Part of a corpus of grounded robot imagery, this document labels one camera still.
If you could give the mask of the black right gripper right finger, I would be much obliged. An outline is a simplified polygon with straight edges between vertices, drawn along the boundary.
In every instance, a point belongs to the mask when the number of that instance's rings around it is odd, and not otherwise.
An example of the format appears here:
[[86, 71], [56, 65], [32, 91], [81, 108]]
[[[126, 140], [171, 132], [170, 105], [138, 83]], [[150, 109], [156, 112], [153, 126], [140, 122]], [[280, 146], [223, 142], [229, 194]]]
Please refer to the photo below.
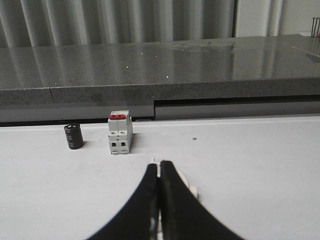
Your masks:
[[174, 164], [160, 163], [161, 224], [165, 240], [241, 240], [194, 197]]

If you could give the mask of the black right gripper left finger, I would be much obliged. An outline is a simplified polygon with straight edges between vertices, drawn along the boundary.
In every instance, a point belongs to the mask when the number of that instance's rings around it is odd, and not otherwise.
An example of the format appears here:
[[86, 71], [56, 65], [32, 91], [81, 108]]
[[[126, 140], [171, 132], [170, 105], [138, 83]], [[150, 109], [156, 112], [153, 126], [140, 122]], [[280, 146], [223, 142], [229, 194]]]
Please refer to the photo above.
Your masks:
[[119, 212], [90, 240], [156, 240], [159, 226], [158, 166], [151, 163]]

